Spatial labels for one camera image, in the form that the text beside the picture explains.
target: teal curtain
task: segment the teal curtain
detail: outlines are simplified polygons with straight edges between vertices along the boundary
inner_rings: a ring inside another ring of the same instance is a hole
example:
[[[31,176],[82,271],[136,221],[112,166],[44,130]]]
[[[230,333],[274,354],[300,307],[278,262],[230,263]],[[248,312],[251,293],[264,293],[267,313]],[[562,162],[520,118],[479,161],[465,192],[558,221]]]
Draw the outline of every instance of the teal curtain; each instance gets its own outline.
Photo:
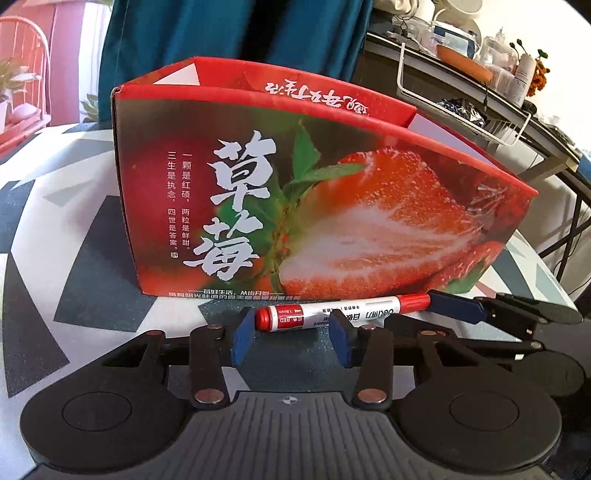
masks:
[[[99,72],[99,117],[111,90],[194,56],[235,59],[255,0],[115,0]],[[373,0],[290,0],[266,62],[349,80]]]

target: geometric patterned tablecloth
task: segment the geometric patterned tablecloth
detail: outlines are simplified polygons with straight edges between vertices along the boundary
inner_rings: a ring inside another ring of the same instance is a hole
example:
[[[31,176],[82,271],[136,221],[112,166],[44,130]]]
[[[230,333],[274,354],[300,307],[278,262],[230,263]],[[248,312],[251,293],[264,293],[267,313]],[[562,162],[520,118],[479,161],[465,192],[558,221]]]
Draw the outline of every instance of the geometric patterned tablecloth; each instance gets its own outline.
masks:
[[[574,307],[518,232],[466,296],[495,291]],[[156,298],[138,290],[110,129],[47,128],[0,157],[0,480],[33,467],[18,419],[37,391],[140,332],[188,335],[207,322],[224,323],[247,304],[253,302]],[[415,315],[460,336],[510,338],[488,325]],[[413,381],[399,368],[394,388],[403,396]],[[261,335],[225,377],[230,391],[347,392],[356,379],[338,365],[325,329]]]

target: crosshair logo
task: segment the crosshair logo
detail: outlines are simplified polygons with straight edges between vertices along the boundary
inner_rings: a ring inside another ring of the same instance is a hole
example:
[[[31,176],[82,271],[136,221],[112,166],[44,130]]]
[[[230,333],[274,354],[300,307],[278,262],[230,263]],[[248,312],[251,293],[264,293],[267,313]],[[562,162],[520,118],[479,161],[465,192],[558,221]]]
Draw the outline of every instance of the crosshair logo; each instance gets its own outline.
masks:
[[[291,395],[288,395],[287,397],[283,397],[281,399],[281,401],[285,404],[285,405],[293,405],[294,403],[298,402],[298,399],[295,397],[292,397]]]

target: red marker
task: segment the red marker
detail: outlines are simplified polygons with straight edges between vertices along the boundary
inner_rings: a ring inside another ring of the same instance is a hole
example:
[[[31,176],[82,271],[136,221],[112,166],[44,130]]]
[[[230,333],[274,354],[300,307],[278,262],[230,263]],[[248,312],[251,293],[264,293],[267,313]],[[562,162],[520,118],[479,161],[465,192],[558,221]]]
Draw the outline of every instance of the red marker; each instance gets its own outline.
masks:
[[[332,310],[341,310],[350,320],[375,320],[393,313],[425,310],[431,298],[427,293],[381,297],[377,299],[327,301],[272,305],[256,313],[256,329],[263,332],[325,327]]]

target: red cardboard box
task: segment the red cardboard box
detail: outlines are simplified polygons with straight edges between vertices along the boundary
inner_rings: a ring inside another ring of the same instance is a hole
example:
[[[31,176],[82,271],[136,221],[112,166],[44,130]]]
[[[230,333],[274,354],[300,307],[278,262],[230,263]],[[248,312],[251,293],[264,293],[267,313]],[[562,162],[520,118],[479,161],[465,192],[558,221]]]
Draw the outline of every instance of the red cardboard box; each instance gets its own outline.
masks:
[[[165,67],[114,90],[113,121],[150,295],[468,291],[537,194],[413,106],[266,64]]]

